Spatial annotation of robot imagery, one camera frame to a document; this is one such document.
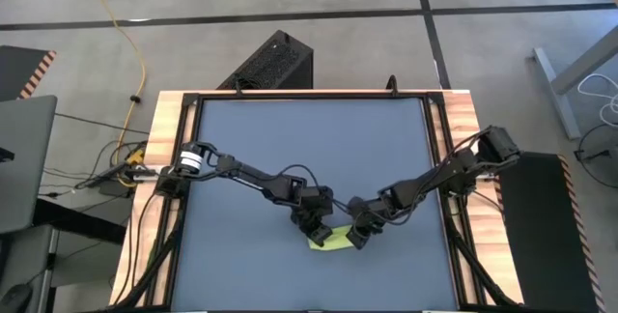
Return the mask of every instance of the yellow cable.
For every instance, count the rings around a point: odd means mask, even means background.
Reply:
[[[139,60],[139,64],[142,67],[142,78],[140,80],[139,87],[137,88],[137,92],[135,93],[135,96],[139,97],[139,95],[142,93],[142,90],[144,89],[144,85],[146,84],[146,63],[144,62],[144,57],[142,57],[142,53],[140,52],[139,48],[137,48],[137,46],[135,45],[131,37],[123,30],[123,28],[121,28],[118,25],[118,22],[116,21],[116,17],[114,16],[114,13],[112,13],[112,10],[109,8],[109,5],[107,5],[107,1],[100,0],[100,3],[103,5],[105,10],[107,11],[107,14],[109,14],[109,17],[112,19],[112,22],[114,23],[114,27],[119,32],[121,32],[125,36],[125,38],[128,40],[128,42],[131,44],[131,46],[133,46],[133,50],[135,51],[135,56],[137,56],[137,59]],[[123,140],[125,139],[126,129],[128,128],[128,122],[131,118],[131,114],[133,113],[134,107],[135,107],[135,100],[132,100],[131,107],[128,109],[128,112],[126,113],[125,124],[123,125],[123,130],[120,132],[120,136],[118,138],[118,145],[116,149],[119,149],[120,146],[123,145]],[[118,164],[119,154],[120,154],[120,150],[117,150],[116,154],[114,155],[114,164]],[[136,187],[137,186],[137,184],[135,183],[127,183],[123,181],[120,174],[118,175],[118,181],[120,182],[120,184],[126,187]]]

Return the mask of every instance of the blue tabletop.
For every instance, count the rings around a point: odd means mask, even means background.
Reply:
[[[271,174],[305,164],[343,202],[432,167],[417,99],[207,101],[201,121],[199,140]],[[335,211],[326,224],[351,223]],[[191,185],[173,311],[456,308],[434,193],[362,250],[320,252],[260,192]]]

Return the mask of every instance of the black and orange hazard tape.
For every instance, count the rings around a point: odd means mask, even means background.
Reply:
[[[17,97],[18,100],[25,100],[32,97],[32,94],[35,92],[37,86],[39,86],[39,83],[41,83],[42,77],[51,66],[54,58],[56,58],[56,51],[47,51],[47,54],[43,56],[34,73],[30,76],[30,79],[19,93]]]
[[[556,169],[559,169],[558,167],[561,168],[561,171],[562,171],[561,175],[562,175],[562,177],[559,177],[559,178],[561,178],[561,179],[563,178],[564,187],[566,189],[566,192],[568,192],[568,195],[569,195],[569,202],[570,202],[571,209],[572,209],[572,212],[573,212],[573,219],[575,220],[576,230],[577,230],[578,237],[579,237],[579,243],[580,243],[580,246],[581,246],[581,251],[583,253],[583,259],[585,261],[585,267],[587,269],[587,274],[588,274],[588,278],[589,278],[589,282],[590,282],[590,288],[592,289],[592,293],[594,295],[594,301],[596,302],[596,306],[597,306],[597,309],[598,309],[599,313],[606,313],[606,308],[605,308],[605,304],[604,304],[604,300],[603,300],[603,295],[601,293],[601,287],[599,285],[599,278],[597,277],[597,271],[595,269],[595,265],[594,265],[594,262],[592,260],[592,254],[590,252],[590,246],[588,245],[588,239],[586,238],[585,228],[583,226],[583,221],[581,219],[581,214],[579,212],[579,204],[577,203],[577,200],[576,200],[576,194],[575,194],[575,190],[574,190],[574,185],[573,185],[573,181],[572,181],[572,178],[571,178],[571,173],[569,171],[569,164],[567,163],[567,160],[563,156],[551,156],[551,155],[545,155],[545,154],[542,154],[542,155],[533,154],[532,156],[527,157],[526,158],[526,160],[527,160],[526,164],[534,164],[534,161],[533,161],[534,159],[544,159],[546,161],[545,164],[548,163],[548,160],[553,160],[554,162],[556,162],[554,167]],[[531,176],[529,176],[527,178],[530,178],[530,177],[532,177],[534,175],[536,175],[538,177],[537,173],[538,172],[533,172],[531,174]],[[510,176],[510,179],[511,179],[511,187],[512,187],[513,175]],[[501,181],[500,177],[496,177],[493,180],[493,183],[494,183],[494,187],[495,187],[495,192],[496,192],[496,196],[497,196],[498,205],[499,205],[500,209],[504,212],[505,211],[505,203],[504,203],[504,200],[503,200],[503,198],[504,198],[503,195],[506,193],[505,191],[503,191],[504,184]],[[555,193],[556,193],[556,195],[560,195],[563,192],[562,191],[555,191]],[[510,196],[509,198],[518,198],[518,196],[514,195],[513,193],[510,193],[509,196]],[[507,233],[509,233],[509,230],[508,230],[509,221],[507,221]],[[516,220],[515,220],[515,222],[513,222],[512,226],[517,226],[517,221]]]

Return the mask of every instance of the black metal frame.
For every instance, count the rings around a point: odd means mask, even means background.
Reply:
[[[172,155],[172,163],[175,163],[178,159],[178,153],[180,150],[180,146],[183,143],[183,135],[186,130],[186,118],[188,115],[188,108],[192,104],[195,104],[195,116],[192,124],[192,131],[189,140],[196,140],[198,136],[198,130],[200,128],[202,114],[204,112],[204,104],[207,100],[395,100],[395,99],[420,99],[423,107],[423,113],[425,115],[426,122],[426,130],[429,139],[432,160],[434,163],[440,161],[440,152],[437,146],[437,139],[435,136],[435,125],[434,125],[434,117],[432,114],[431,105],[434,103],[437,106],[439,120],[441,122],[442,132],[444,135],[445,147],[447,152],[453,149],[453,141],[450,133],[450,128],[448,126],[448,119],[446,114],[446,108],[444,105],[443,95],[441,92],[401,92],[397,89],[397,81],[396,79],[389,79],[389,83],[387,88],[391,89],[391,92],[372,92],[372,93],[244,93],[237,91],[236,93],[213,93],[213,94],[185,94],[183,97],[183,105],[181,109],[181,116],[179,118],[179,125],[176,133],[176,141],[174,144],[174,152]],[[448,196],[444,191],[439,192],[440,205],[442,209],[443,217],[452,217],[450,214],[450,208],[448,204]],[[188,200],[188,194],[186,198],[183,198],[181,201],[181,205],[179,207],[179,213],[184,213],[185,207]],[[160,251],[165,239],[165,230],[168,226],[169,221],[169,213],[171,211],[172,202],[169,199],[166,199],[163,203],[162,207],[162,215],[159,221],[159,227],[157,232],[157,237],[154,242],[155,252]],[[458,217],[460,218],[460,223],[463,226],[463,236],[467,245],[474,249],[474,242],[472,239],[472,233],[469,224],[469,218],[467,215],[467,211],[464,207],[462,201],[459,201],[458,207],[462,211],[459,213]],[[176,273],[179,265],[179,257],[178,254],[181,249],[182,244],[182,236],[183,236],[183,222],[181,223],[181,227],[179,230],[179,240],[177,241],[174,249],[172,250],[170,256],[169,269],[167,273],[167,279],[165,283],[165,292],[163,297],[162,305],[159,305],[159,308],[170,309],[172,303],[172,296],[174,294],[174,286],[176,281]],[[455,284],[455,291],[457,295],[458,306],[462,307],[464,305],[468,305],[467,297],[465,294],[465,286],[463,281],[462,267],[459,259],[458,249],[452,242],[447,242],[449,257],[451,260],[451,269],[453,273],[453,279]],[[479,302],[482,304],[485,303],[485,295],[483,289],[476,277],[475,273],[472,272],[472,279],[474,282],[475,295]],[[150,284],[148,291],[146,292],[146,300],[144,309],[148,309],[149,306],[153,305],[153,298],[155,293],[155,283],[156,278]]]

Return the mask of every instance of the white cable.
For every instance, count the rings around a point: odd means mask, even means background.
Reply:
[[[616,95],[615,96],[608,96],[608,95],[602,95],[602,94],[596,94],[596,93],[592,93],[592,92],[586,92],[586,91],[581,91],[581,86],[583,86],[583,84],[590,80],[593,77],[600,77],[601,79],[608,81],[609,83],[611,83],[612,85],[614,85],[614,87],[616,88]],[[591,73],[590,75],[586,76],[583,80],[581,80],[581,82],[579,82],[579,84],[577,85],[577,91],[580,92],[583,95],[586,96],[592,96],[592,97],[599,97],[599,98],[605,98],[605,99],[609,99],[609,103],[607,103],[606,105],[602,106],[601,109],[599,109],[599,118],[601,119],[601,121],[603,121],[606,125],[613,127],[613,128],[618,128],[618,125],[615,125],[614,123],[608,121],[605,116],[604,116],[604,111],[609,108],[614,114],[618,115],[618,83],[616,83],[616,81],[610,79],[609,77],[603,75],[603,74],[598,74],[598,73]]]

